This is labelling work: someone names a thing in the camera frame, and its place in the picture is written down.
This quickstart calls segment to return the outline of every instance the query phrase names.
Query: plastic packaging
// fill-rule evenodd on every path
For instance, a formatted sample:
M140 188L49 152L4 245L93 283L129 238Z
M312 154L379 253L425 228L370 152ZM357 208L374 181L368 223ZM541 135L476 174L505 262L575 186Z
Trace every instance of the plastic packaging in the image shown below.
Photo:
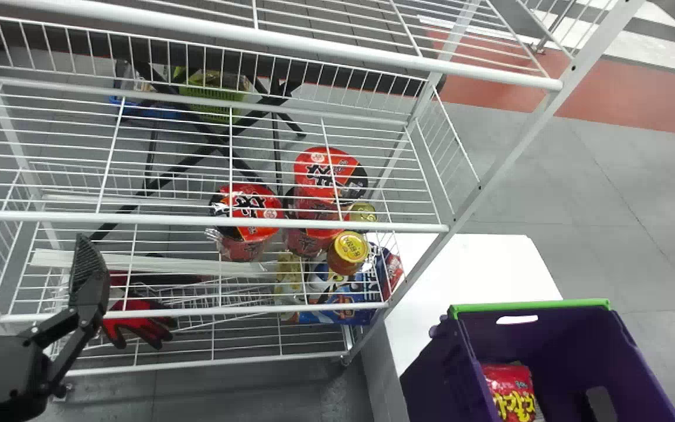
M394 256L384 248L374 247L375 256L364 265L362 271L350 276L330 271L326 261L318 264L303 264L294 254L287 254L278 259L278 285L275 286L276 304L358 304L358 302L379 302L388 294L380 295L380 291L391 291L391 286L399 280L402 268L397 264L391 266L385 261ZM281 314L281 320L295 324L345 324L367 325L375 313L375 309L344 309L340 311L320 312L287 312Z
M281 201L272 190L262 185L234 183L233 194L225 185L210 199L211 216L232 216L249 219L282 219ZM204 231L218 242L223 257L230 261L254 261L262 256L265 244L276 232L276 227L218 226Z
M504 422L544 422L527 366L483 364L481 367L493 406Z
M294 192L295 189L291 188L283 200L285 216L289 219L297 218L294 211ZM289 228L285 230L286 247L300 257L317 257L329 248L332 239L340 232L342 230L339 228Z
M347 209L366 193L368 185L361 163L335 148L305 150L296 158L293 172L297 184L295 213L299 219L340 219L338 206Z

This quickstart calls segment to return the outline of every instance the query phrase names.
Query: purple crate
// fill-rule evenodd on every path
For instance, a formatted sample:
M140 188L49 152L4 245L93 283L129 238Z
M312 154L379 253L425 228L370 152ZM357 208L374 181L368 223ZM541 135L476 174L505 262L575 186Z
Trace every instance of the purple crate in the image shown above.
M506 315L538 321L496 323ZM675 422L632 335L607 307L483 310L441 319L400 377L412 421L501 422L480 363L519 360L530 367L547 422L593 420L585 392L598 386L608 391L619 422Z

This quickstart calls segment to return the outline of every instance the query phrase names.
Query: instant noodle cup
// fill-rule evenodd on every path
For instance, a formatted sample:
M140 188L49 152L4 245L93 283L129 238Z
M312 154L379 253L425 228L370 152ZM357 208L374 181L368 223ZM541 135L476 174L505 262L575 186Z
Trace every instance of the instant noodle cup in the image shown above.
M294 190L290 189L284 198L285 214L289 219L296 219L296 213L293 210ZM289 228L286 229L286 246L297 256L316 257L322 251L327 250L335 236L342 231L339 228Z
M298 155L295 173L295 213L298 219L337 220L366 193L367 174L351 155L327 147L313 147Z
M272 190L262 185L234 183L223 186L210 200L211 216L232 216L249 219L282 219L281 201ZM278 232L276 227L218 226L223 257L230 261L252 261L262 256L265 244Z

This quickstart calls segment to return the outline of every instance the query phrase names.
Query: white wire shelf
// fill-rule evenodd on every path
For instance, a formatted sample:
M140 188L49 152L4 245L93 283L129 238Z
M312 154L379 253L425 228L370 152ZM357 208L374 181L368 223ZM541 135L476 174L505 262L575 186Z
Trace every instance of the white wire shelf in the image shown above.
M89 236L98 228L76 222L0 222L0 321L43 321L64 309L75 235ZM124 300L122 309L109 310L105 317L169 316L178 319L180 331L188 331L266 312L380 309L404 279L401 275L394 285L386 284L378 276L381 261L370 254L350 280L361 299L330 304L322 300L327 282L318 280L324 278L324 269L316 267L324 254L297 258L297 267L281 267L278 259L292 256L282 240L285 235L276 235L261 261L239 263L225 261L203 227L120 224L105 238L93 240L112 271L111 297ZM365 237L398 256L392 233ZM276 290L287 277L300 280L300 286ZM127 310L128 302L145 299L163 308Z
M278 314L211 318L205 324L172 331L173 340L155 350L138 339L119 350L102 334L92 339L67 376L139 372L307 358L339 358L348 350L350 332L330 324L289 324ZM56 357L67 339L51 350Z
M535 50L562 50L570 59L595 34L617 0L516 0L543 31Z
M329 57L372 69L390 67L399 74L440 72L555 91L562 87L490 0L137 0L129 2L131 7L86 0L31 0L26 5L0 0L0 4L151 26L176 39L213 37L218 45L242 42L309 60ZM527 11L519 13L530 19ZM469 24L477 28L475 33L465 30ZM27 42L16 38L27 38L25 34L17 27L0 30L0 43L5 38L24 45ZM38 47L32 40L29 43Z
M193 111L184 103L143 106L139 92L108 89L140 96L110 98L92 87L85 94L23 86L0 91L0 220L438 233L447 230L442 219L456 198L479 181L436 93L407 128L364 115L273 108L292 112L294 131L266 112L245 113L256 104ZM367 181L359 200L374 206L377 221L349 221L345 207L325 210L333 219L321 220L210 216L212 195L237 182L270 189L285 211L286 194L297 186L295 158L313 147L359 161Z
M236 101L247 101L257 89L271 89L270 85L255 89L257 78L266 83L284 80L282 91L272 91L268 98L288 101L288 107L329 107L390 118L407 117L426 81L388 70L251 48L0 16L0 75L79 85L140 86L143 80L135 69L147 69L145 88L152 84L165 90L204 89L212 98ZM150 69L162 70L153 74ZM196 70L201 77L190 83ZM226 77L211 77L221 73Z

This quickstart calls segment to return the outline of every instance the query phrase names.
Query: gray floor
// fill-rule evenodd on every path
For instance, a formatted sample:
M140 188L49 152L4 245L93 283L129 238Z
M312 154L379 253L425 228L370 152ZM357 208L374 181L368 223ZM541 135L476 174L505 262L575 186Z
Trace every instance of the gray floor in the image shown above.
M522 118L448 110L488 122L482 166ZM463 231L526 234L563 297L611 299L675 405L675 134L554 118Z

